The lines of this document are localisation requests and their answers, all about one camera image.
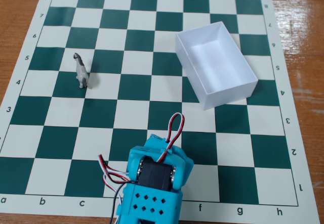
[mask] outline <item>white wire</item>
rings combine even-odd
[[[107,185],[107,186],[109,186],[115,193],[117,192],[117,190],[111,185],[111,184],[109,184],[108,182],[107,182],[107,180],[106,180],[106,177],[107,177],[107,175],[106,175],[106,172],[105,172],[105,169],[109,172],[109,171],[113,171],[113,172],[115,172],[115,173],[117,173],[117,174],[120,174],[121,172],[118,172],[118,171],[114,171],[114,170],[111,170],[111,169],[108,169],[108,168],[106,168],[106,167],[104,167],[103,165],[102,165],[102,163],[101,163],[101,160],[100,160],[100,157],[98,156],[98,161],[99,161],[99,165],[100,165],[100,167],[101,167],[101,170],[103,171],[103,180],[104,180],[104,182],[105,182],[105,184]],[[122,197],[120,196],[120,194],[118,193],[118,198],[119,198],[119,204],[120,205],[122,205]],[[119,215],[117,216],[117,218],[116,218],[116,221],[115,221],[115,223],[114,224],[117,224],[118,223],[118,219],[119,219]]]
[[[177,112],[177,113],[173,114],[173,115],[171,116],[170,120],[169,120],[169,124],[168,124],[168,136],[169,136],[169,134],[170,134],[170,136],[171,136],[171,134],[172,134],[172,129],[170,128],[170,125],[171,125],[171,119],[172,119],[175,115],[180,115],[180,116],[181,116],[181,121],[180,121],[179,128],[178,128],[177,133],[175,134],[175,136],[174,136],[172,139],[170,138],[170,142],[169,142],[169,144],[167,145],[166,150],[165,150],[165,151],[160,155],[160,157],[157,159],[157,162],[160,162],[160,161],[161,161],[162,156],[164,155],[164,153],[165,153],[166,151],[168,151],[167,149],[170,147],[170,145],[174,143],[173,140],[175,139],[175,137],[177,136],[177,134],[178,134],[179,131],[181,130],[181,126],[182,126],[182,122],[183,122],[183,115],[182,115],[181,113]]]

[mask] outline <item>gray figurine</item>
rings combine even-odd
[[[89,77],[81,56],[78,53],[74,53],[73,58],[76,61],[76,78],[80,82],[80,88],[87,87],[89,83]]]

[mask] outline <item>wire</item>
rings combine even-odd
[[[111,210],[111,217],[110,217],[110,223],[109,224],[112,224],[112,219],[113,219],[113,213],[115,212],[115,204],[116,204],[116,199],[117,199],[117,195],[118,195],[118,192],[121,190],[121,188],[125,185],[125,184],[136,184],[137,182],[135,181],[127,181],[125,183],[122,183],[119,188],[117,189],[116,193],[115,193],[115,196],[113,198],[113,203],[112,203],[112,210]]]
[[[170,140],[171,138],[171,132],[172,132],[172,123],[174,121],[174,119],[180,115],[181,116],[181,121],[180,121],[180,125],[178,128],[178,131],[176,133],[176,135]],[[170,120],[169,120],[169,125],[168,125],[168,138],[166,139],[166,142],[169,143],[166,150],[160,155],[160,157],[158,158],[157,162],[162,162],[162,160],[165,158],[165,156],[167,155],[168,150],[172,147],[172,145],[174,144],[174,142],[177,140],[177,138],[179,137],[179,135],[182,132],[183,129],[183,125],[184,125],[184,116],[181,113],[175,113],[174,115],[171,116]]]

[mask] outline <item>black wire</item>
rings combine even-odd
[[[118,192],[120,191],[120,189],[125,185],[125,184],[135,184],[137,182],[135,181],[128,181],[128,182],[125,182],[125,183],[122,183],[119,188],[117,189],[116,193],[115,193],[115,196],[113,198],[113,203],[112,203],[112,211],[111,211],[111,217],[110,217],[110,222],[109,224],[112,224],[112,219],[113,219],[113,213],[115,212],[115,203],[116,203],[116,199],[117,199],[117,195],[118,195]]]

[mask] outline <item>chessboard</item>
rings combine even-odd
[[[175,34],[219,21],[259,82],[203,111]],[[271,0],[39,0],[0,108],[0,212],[110,216],[97,156],[124,171],[175,112],[195,164],[181,220],[319,223]]]

